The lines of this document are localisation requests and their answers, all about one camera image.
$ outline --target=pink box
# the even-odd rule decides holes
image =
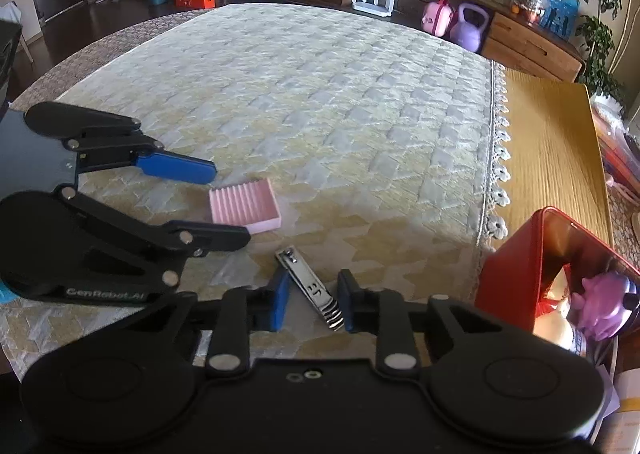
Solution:
[[[268,178],[209,191],[213,222],[246,227],[250,234],[282,226],[280,209]]]

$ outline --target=kettlebell handle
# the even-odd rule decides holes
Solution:
[[[458,11],[460,12],[460,19],[462,19],[465,22],[468,22],[465,19],[465,10],[466,9],[470,9],[473,10],[474,12],[478,12],[478,14],[482,15],[484,17],[484,22],[482,23],[482,26],[480,26],[478,28],[478,30],[480,31],[480,33],[482,33],[484,31],[484,28],[486,28],[486,25],[489,24],[489,14],[487,12],[484,11],[484,9],[480,8],[478,5],[476,4],[471,4],[470,2],[463,2],[462,4],[460,4],[460,6],[458,7]]]

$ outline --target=gray panel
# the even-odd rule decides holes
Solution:
[[[77,154],[33,132],[24,113],[7,111],[0,123],[0,202],[16,192],[53,192],[76,182]]]

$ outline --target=potted plant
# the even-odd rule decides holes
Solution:
[[[613,18],[618,16],[622,9],[622,0],[596,0],[598,1],[598,15],[587,16],[578,26],[575,34],[584,38],[583,47],[588,52],[586,69],[578,78],[579,82],[587,85],[591,95],[610,95],[619,102],[622,101],[622,85],[613,78],[605,67],[605,60],[609,51],[614,48],[613,33],[611,29],[600,20],[600,15],[611,10]]]

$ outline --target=purple kettlebell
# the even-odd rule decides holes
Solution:
[[[473,10],[474,12],[478,12],[478,14],[484,17],[482,26],[475,26],[474,24],[471,24],[469,21],[465,20],[465,10],[467,8]],[[482,32],[486,28],[487,24],[489,24],[489,14],[487,12],[485,12],[482,8],[476,6],[475,4],[463,2],[458,8],[458,22],[451,29],[449,40],[452,43],[457,44],[458,46],[462,46],[464,49],[476,53],[480,49]]]

